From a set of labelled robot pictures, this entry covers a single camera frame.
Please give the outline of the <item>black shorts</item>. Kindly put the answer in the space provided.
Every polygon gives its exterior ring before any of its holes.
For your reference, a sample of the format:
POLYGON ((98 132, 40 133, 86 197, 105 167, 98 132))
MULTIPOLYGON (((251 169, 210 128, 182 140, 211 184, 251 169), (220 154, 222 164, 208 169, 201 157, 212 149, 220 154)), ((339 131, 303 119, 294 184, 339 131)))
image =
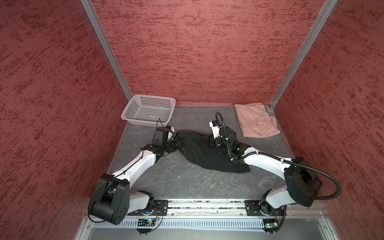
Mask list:
POLYGON ((178 138, 183 142, 179 152, 192 164, 225 173, 244 174, 251 171, 248 165, 232 162, 221 148, 210 148, 209 135, 179 132, 178 138))

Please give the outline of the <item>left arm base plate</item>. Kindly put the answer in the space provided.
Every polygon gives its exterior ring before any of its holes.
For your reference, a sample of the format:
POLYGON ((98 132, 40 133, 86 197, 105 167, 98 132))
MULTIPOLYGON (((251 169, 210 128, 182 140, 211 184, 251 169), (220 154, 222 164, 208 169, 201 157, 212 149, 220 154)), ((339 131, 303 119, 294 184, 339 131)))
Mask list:
POLYGON ((168 211, 168 200, 154 200, 154 207, 149 210, 136 210, 128 213, 127 216, 166 216, 168 211))

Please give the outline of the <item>white plastic basket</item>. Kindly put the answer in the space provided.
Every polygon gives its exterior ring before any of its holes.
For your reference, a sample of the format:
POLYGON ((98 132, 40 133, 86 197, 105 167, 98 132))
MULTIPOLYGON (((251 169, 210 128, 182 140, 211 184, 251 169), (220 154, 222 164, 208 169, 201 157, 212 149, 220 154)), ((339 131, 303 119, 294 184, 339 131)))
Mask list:
POLYGON ((169 97, 134 95, 124 108, 121 119, 132 125, 156 127, 168 125, 176 106, 169 97))

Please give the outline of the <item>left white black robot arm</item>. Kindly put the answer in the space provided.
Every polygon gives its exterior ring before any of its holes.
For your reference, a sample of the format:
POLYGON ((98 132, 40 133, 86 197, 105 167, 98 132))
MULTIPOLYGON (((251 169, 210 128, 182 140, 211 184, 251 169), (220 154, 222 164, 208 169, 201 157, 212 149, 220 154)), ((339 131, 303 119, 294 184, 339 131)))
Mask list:
POLYGON ((131 193, 131 187, 139 177, 165 153, 178 151, 185 144, 179 137, 163 143, 162 146, 148 144, 128 165, 109 175, 103 174, 90 199, 87 215, 91 222, 120 224, 127 214, 143 211, 150 215, 155 208, 153 194, 138 191, 131 193))

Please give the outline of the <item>pink shorts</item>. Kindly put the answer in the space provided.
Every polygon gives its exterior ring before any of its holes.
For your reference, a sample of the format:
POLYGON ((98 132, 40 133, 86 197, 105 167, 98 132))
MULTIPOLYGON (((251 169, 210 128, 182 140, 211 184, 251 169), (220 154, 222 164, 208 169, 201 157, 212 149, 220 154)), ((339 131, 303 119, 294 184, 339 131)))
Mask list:
POLYGON ((275 117, 262 103, 234 105, 243 137, 269 138, 280 134, 275 117))

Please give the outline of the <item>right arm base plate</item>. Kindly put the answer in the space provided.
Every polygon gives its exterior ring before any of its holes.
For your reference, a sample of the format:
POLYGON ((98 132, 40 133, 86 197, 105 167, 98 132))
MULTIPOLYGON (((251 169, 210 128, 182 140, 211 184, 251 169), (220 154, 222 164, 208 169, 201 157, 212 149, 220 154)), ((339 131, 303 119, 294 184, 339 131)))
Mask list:
POLYGON ((286 207, 283 205, 277 209, 274 209, 265 200, 245 200, 244 203, 247 216, 282 216, 286 207))

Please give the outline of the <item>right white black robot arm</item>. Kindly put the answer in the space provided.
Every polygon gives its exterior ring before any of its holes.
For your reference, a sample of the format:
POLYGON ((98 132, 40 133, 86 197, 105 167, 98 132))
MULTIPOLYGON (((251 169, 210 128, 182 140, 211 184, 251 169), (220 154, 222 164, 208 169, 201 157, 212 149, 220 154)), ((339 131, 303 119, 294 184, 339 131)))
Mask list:
POLYGON ((268 154, 249 145, 240 143, 236 133, 227 126, 210 123, 212 146, 223 148, 224 155, 231 162, 255 166, 266 170, 285 181, 283 186, 268 190, 259 200, 258 209, 270 216, 281 207, 298 204, 311 207, 323 183, 317 171, 311 169, 303 158, 289 159, 268 154))

